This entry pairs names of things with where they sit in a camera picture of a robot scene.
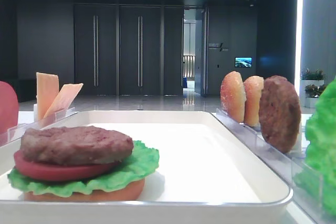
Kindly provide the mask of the orange cheese slice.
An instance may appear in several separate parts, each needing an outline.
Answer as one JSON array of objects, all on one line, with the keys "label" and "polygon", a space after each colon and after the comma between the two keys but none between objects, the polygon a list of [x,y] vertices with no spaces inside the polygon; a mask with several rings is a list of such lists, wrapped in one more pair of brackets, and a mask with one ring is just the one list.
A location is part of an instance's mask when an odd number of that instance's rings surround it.
[{"label": "orange cheese slice", "polygon": [[67,111],[82,87],[83,83],[64,84],[46,111],[44,118],[61,110]]},{"label": "orange cheese slice", "polygon": [[37,72],[36,81],[37,119],[41,120],[59,93],[59,78],[56,74]]}]

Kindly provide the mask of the stacked green lettuce leaf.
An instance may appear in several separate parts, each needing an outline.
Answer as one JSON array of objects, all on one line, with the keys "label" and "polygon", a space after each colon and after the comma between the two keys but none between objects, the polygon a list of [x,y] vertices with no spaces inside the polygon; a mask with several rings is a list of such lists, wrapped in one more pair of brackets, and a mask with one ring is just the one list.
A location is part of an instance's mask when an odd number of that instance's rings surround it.
[{"label": "stacked green lettuce leaf", "polygon": [[13,168],[7,175],[13,188],[34,196],[51,194],[68,198],[74,193],[91,195],[95,191],[105,193],[124,189],[132,182],[140,181],[153,174],[159,166],[159,151],[147,147],[141,141],[134,141],[133,153],[117,165],[112,171],[95,178],[65,183],[47,183],[22,175]]}]

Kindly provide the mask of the stacked brown meat patty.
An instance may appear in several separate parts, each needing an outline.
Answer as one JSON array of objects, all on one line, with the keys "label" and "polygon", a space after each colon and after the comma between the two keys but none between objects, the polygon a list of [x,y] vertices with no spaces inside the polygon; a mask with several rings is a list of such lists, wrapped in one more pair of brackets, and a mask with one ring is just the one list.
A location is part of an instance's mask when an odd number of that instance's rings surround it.
[{"label": "stacked brown meat patty", "polygon": [[20,144],[25,160],[61,166],[119,162],[133,148],[130,136],[95,126],[28,129]]}]

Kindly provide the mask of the standing brown meat patty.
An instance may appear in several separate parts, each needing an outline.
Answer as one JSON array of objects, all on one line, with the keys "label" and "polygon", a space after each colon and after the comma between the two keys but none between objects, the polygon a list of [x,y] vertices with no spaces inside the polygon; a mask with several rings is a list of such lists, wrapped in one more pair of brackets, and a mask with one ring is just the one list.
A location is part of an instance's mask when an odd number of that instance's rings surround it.
[{"label": "standing brown meat patty", "polygon": [[259,121],[261,134],[268,144],[284,154],[292,150],[299,134],[301,108],[294,85],[285,77],[264,80]]}]

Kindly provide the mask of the stacked red tomato slice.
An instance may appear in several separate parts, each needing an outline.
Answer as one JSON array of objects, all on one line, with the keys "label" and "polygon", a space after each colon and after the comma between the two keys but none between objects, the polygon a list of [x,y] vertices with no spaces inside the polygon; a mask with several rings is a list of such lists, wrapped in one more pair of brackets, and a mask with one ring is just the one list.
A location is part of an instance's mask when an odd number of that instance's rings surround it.
[{"label": "stacked red tomato slice", "polygon": [[61,166],[55,164],[26,161],[22,151],[14,153],[15,168],[29,178],[47,182],[67,182],[96,177],[112,170],[121,162],[79,166]]}]

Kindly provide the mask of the standing red tomato slice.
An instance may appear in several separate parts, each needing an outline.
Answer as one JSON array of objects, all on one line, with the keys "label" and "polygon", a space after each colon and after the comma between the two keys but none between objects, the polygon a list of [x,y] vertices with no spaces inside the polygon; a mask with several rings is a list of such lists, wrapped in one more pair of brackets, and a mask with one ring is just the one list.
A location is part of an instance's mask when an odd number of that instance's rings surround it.
[{"label": "standing red tomato slice", "polygon": [[19,104],[15,90],[12,86],[1,81],[1,134],[15,127],[18,123]]}]

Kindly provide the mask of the standing green lettuce leaf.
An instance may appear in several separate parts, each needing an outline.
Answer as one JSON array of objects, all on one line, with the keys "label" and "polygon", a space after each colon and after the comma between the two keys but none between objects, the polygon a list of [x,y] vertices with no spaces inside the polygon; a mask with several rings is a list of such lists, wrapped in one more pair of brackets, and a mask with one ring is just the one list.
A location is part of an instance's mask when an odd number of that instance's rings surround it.
[{"label": "standing green lettuce leaf", "polygon": [[335,216],[335,80],[319,96],[315,113],[306,121],[305,137],[310,142],[307,166],[293,180]]}]

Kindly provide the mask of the standing bun slice far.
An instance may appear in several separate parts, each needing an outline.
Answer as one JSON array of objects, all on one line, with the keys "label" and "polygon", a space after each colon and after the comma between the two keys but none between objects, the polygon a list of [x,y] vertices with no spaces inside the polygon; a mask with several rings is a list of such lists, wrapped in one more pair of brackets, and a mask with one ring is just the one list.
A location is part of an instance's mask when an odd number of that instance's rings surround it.
[{"label": "standing bun slice far", "polygon": [[220,100],[223,110],[236,122],[242,123],[245,115],[246,93],[237,71],[228,73],[222,80]]}]

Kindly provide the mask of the standing bun slice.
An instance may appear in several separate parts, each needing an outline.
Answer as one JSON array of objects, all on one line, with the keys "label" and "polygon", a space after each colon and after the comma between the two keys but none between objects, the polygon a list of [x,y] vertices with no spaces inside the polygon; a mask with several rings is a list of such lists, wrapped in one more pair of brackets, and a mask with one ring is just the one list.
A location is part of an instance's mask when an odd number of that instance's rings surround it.
[{"label": "standing bun slice", "polygon": [[259,101],[264,88],[264,79],[260,76],[251,76],[244,81],[246,93],[244,123],[256,126],[259,123]]},{"label": "standing bun slice", "polygon": [[222,80],[220,100],[223,110],[236,122],[242,123],[245,115],[246,93],[237,71],[228,73]]}]

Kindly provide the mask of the dark double doors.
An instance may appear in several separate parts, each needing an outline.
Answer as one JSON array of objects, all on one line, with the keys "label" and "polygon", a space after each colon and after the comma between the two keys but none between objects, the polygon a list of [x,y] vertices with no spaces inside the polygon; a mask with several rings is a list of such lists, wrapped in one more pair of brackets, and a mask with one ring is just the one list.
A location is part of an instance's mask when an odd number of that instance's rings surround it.
[{"label": "dark double doors", "polygon": [[180,95],[183,8],[75,5],[75,79],[86,95]]}]

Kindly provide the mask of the white rectangular tray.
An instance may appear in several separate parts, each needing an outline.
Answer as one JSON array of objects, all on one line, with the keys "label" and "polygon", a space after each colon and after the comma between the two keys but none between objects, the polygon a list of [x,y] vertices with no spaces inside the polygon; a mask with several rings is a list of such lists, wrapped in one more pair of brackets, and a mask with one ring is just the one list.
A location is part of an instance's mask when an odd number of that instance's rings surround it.
[{"label": "white rectangular tray", "polygon": [[86,111],[58,126],[117,130],[156,148],[138,201],[31,202],[7,174],[20,142],[1,148],[1,223],[282,223],[292,188],[207,112]]}]

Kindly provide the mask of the standing bun slice near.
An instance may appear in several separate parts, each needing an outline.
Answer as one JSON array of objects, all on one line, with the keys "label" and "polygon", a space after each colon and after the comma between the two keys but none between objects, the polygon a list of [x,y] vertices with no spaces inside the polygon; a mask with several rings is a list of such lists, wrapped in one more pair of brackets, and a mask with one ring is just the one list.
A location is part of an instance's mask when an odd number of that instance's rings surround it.
[{"label": "standing bun slice near", "polygon": [[244,81],[246,93],[244,123],[256,126],[259,123],[259,101],[264,88],[264,79],[260,76],[251,76]]}]

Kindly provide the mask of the bottom bun slice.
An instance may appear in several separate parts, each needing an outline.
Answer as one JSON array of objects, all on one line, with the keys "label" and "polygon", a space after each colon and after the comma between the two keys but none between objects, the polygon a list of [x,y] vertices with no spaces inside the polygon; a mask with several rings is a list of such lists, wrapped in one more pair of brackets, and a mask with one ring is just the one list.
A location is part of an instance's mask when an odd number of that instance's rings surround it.
[{"label": "bottom bun slice", "polygon": [[103,201],[134,201],[137,200],[144,188],[145,179],[129,183],[125,188],[105,192],[103,190],[94,190],[90,195],[73,193],[70,197],[60,197],[51,193],[43,195],[34,195],[33,193],[24,193],[26,201],[45,201],[45,202],[103,202]]}]

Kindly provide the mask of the potted plants in planter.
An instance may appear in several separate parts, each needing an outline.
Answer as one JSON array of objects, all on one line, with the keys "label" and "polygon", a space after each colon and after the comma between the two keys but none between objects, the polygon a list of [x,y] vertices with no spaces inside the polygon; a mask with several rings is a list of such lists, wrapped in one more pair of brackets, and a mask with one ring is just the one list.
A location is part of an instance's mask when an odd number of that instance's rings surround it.
[{"label": "potted plants in planter", "polygon": [[300,79],[300,105],[307,108],[314,108],[317,98],[323,92],[325,74],[322,70],[303,70]]}]

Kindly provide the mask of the wall display screen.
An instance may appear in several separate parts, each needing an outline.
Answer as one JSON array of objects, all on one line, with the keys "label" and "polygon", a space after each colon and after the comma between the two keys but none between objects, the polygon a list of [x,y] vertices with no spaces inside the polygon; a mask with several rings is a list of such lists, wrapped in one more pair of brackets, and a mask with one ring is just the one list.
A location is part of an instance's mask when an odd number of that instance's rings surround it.
[{"label": "wall display screen", "polygon": [[251,57],[235,57],[235,67],[236,68],[251,68],[252,58]]}]

